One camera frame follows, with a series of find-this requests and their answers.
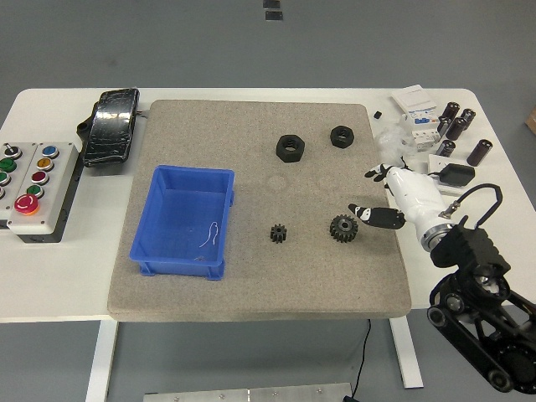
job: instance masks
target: black gear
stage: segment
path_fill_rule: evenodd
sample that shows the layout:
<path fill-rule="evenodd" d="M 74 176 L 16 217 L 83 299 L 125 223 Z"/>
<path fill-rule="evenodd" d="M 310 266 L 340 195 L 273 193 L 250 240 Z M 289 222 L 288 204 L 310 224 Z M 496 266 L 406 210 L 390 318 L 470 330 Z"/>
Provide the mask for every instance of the black gear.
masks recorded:
<path fill-rule="evenodd" d="M 329 233 L 336 241 L 348 243 L 355 239 L 358 233 L 358 223 L 350 216 L 339 215 L 329 225 Z"/>
<path fill-rule="evenodd" d="M 271 228 L 270 231 L 270 238 L 271 241 L 275 241 L 276 243 L 282 243 L 283 240 L 286 240 L 286 229 L 285 225 L 276 224 Z"/>

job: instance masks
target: table leg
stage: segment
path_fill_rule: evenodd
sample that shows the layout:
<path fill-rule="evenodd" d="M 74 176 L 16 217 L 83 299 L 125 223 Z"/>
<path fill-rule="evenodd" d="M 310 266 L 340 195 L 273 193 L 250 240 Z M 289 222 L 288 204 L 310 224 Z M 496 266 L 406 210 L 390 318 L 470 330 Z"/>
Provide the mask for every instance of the table leg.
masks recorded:
<path fill-rule="evenodd" d="M 87 387 L 85 402 L 105 402 L 108 395 L 111 363 L 116 347 L 118 323 L 116 320 L 100 322 L 99 335 L 91 366 L 90 382 Z"/>
<path fill-rule="evenodd" d="M 396 354 L 399 357 L 400 373 L 404 388 L 423 388 L 419 362 L 415 355 L 410 326 L 406 317 L 390 318 Z"/>

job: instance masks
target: green button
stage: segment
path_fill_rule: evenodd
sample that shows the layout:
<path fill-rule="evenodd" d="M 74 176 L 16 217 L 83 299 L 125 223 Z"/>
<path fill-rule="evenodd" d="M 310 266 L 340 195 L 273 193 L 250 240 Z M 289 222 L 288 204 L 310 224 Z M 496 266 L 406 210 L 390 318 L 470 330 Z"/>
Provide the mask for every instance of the green button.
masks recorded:
<path fill-rule="evenodd" d="M 8 157 L 5 157 L 0 161 L 0 170 L 3 170 L 4 172 L 11 173 L 13 170 L 17 168 L 17 163 L 13 159 L 9 159 Z"/>
<path fill-rule="evenodd" d="M 43 195 L 44 191 L 41 188 L 41 186 L 38 186 L 37 184 L 34 184 L 28 188 L 26 188 L 26 194 L 33 194 L 37 198 L 40 198 Z"/>
<path fill-rule="evenodd" d="M 0 172 L 0 186 L 5 186 L 9 183 L 9 175 L 5 172 Z"/>

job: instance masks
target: blue plastic bin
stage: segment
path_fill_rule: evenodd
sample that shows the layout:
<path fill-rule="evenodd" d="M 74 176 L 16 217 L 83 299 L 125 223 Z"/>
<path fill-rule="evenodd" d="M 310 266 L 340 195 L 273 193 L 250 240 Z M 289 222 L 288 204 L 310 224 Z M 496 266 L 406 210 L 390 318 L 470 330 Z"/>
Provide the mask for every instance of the blue plastic bin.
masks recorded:
<path fill-rule="evenodd" d="M 234 180 L 232 170 L 155 169 L 130 252 L 142 275 L 224 276 Z"/>

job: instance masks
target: black hex nut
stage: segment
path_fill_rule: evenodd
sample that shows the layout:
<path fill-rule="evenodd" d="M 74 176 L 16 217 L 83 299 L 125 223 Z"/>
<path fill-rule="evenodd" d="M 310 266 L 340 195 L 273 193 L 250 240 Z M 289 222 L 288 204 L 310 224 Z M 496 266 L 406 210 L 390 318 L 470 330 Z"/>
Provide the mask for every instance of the black hex nut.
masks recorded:
<path fill-rule="evenodd" d="M 299 162 L 305 151 L 305 142 L 296 135 L 282 136 L 277 142 L 276 155 L 284 162 Z"/>
<path fill-rule="evenodd" d="M 353 131 L 346 126 L 336 126 L 329 137 L 335 147 L 348 148 L 353 142 Z"/>

